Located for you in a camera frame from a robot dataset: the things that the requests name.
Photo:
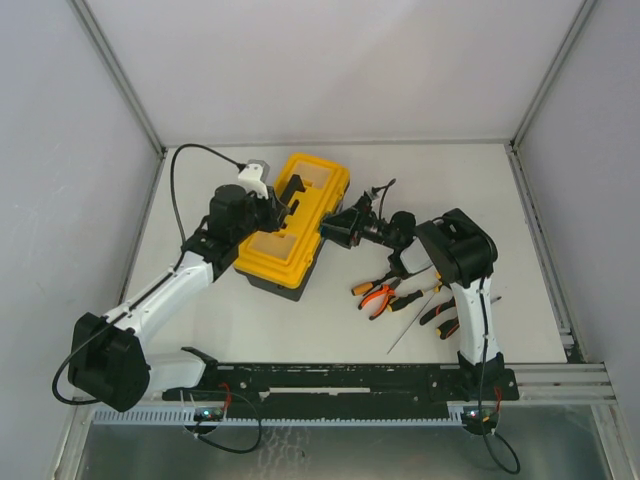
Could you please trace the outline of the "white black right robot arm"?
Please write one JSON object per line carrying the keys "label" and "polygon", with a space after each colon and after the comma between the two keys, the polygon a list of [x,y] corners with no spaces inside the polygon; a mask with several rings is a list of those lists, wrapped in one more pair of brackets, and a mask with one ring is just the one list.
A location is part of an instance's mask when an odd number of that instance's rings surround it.
{"label": "white black right robot arm", "polygon": [[473,384],[489,382],[504,371],[491,313],[491,276],[498,258],[496,244],[461,209],[419,224],[415,215],[398,211],[389,220],[373,208],[374,195],[364,193],[348,209],[320,223],[323,239],[343,248],[362,240],[391,250],[389,272],[352,289],[354,295],[388,293],[394,285],[430,268],[439,275],[436,290],[452,292],[460,332],[458,362]]}

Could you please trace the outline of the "yellow black plastic toolbox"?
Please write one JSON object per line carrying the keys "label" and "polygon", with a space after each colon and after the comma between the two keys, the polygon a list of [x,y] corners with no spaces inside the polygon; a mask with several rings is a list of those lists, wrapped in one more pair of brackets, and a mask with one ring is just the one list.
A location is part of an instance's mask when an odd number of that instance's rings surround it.
{"label": "yellow black plastic toolbox", "polygon": [[275,193],[289,213],[280,230],[257,232],[240,245],[235,271],[256,288],[300,300],[324,243],[320,223],[341,209],[349,184],[346,167],[292,154],[275,181]]}

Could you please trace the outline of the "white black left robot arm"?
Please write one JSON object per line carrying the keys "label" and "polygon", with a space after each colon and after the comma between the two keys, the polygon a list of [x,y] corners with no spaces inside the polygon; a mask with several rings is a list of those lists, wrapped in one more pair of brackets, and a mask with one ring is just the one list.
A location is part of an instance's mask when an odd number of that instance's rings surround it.
{"label": "white black left robot arm", "polygon": [[149,355],[150,340],[193,296],[221,277],[237,259],[244,240],[258,231],[282,228],[289,201],[304,189],[298,175],[281,196],[273,188],[261,198],[240,185],[218,187],[208,214],[182,244],[174,267],[104,315],[86,313],[76,322],[69,382],[118,412],[152,393],[196,386],[208,356],[192,347]]}

